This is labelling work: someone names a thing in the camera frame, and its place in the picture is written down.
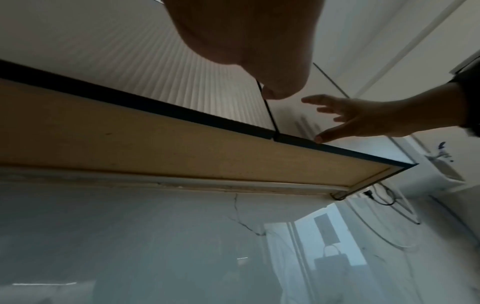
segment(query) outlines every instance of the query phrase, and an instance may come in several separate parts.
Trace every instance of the dark sleeve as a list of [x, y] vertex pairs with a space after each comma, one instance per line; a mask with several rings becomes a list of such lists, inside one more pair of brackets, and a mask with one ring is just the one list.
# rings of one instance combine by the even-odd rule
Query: dark sleeve
[[466, 123], [461, 127], [480, 137], [480, 62], [457, 74], [450, 82], [461, 87], [468, 103]]

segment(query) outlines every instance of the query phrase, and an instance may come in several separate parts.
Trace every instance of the wooden board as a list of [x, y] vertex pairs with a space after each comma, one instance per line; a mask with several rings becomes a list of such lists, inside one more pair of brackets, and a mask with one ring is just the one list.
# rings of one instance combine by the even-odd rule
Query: wooden board
[[394, 168], [7, 80], [0, 100], [0, 165], [347, 187]]

